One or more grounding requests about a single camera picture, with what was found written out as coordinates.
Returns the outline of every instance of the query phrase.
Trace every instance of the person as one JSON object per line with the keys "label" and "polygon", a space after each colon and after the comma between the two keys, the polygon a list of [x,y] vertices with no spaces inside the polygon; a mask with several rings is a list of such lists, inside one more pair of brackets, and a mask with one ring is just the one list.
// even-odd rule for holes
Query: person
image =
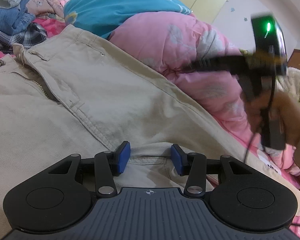
{"label": "person", "polygon": [[[255,132],[261,122],[260,110],[267,108],[270,92],[265,92],[251,102],[245,102],[245,111],[251,131]],[[286,143],[296,147],[294,162],[300,168],[300,104],[287,93],[277,91],[274,95],[272,107],[280,112],[283,121]]]}

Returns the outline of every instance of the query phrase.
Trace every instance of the beige pants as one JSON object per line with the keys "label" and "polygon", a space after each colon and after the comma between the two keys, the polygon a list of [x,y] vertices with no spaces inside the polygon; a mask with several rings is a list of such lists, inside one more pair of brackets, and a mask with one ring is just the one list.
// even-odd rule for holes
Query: beige pants
{"label": "beige pants", "polygon": [[[118,190],[183,188],[186,177],[169,159],[173,143],[208,158],[243,159],[244,148],[199,104],[92,33],[69,25],[28,51],[16,45],[14,52],[20,64],[6,56],[0,67],[0,238],[10,230],[5,194],[73,153],[93,157],[130,141],[129,163],[115,178]],[[248,163],[282,180],[252,154]],[[300,212],[300,192],[294,193]]]}

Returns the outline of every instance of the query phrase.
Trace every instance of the blue blanket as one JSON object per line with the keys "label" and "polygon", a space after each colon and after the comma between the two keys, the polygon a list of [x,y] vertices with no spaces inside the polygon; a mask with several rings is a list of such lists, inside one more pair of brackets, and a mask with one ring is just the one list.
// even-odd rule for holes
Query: blue blanket
{"label": "blue blanket", "polygon": [[21,0],[19,6],[11,9],[0,8],[0,31],[7,35],[15,35],[25,31],[35,19],[35,15],[28,13],[26,4],[29,0]]}
{"label": "blue blanket", "polygon": [[67,25],[72,24],[105,39],[131,16],[158,11],[191,14],[179,0],[70,0],[64,7]]}

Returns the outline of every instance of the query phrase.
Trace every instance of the green led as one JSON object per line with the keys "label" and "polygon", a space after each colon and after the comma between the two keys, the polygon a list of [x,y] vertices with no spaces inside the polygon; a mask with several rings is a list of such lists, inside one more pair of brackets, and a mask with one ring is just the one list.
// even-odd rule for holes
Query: green led
{"label": "green led", "polygon": [[271,30],[271,23],[267,23],[267,32]]}

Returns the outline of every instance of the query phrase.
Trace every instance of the gray ribbed surface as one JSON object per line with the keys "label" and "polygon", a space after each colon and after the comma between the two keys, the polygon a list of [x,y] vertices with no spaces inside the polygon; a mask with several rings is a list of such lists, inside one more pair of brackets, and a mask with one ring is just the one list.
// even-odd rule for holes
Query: gray ribbed surface
{"label": "gray ribbed surface", "polygon": [[123,188],[96,202],[85,220],[50,235],[13,231],[5,240],[297,240],[288,229],[249,234],[219,222],[204,202],[182,196],[177,188]]}

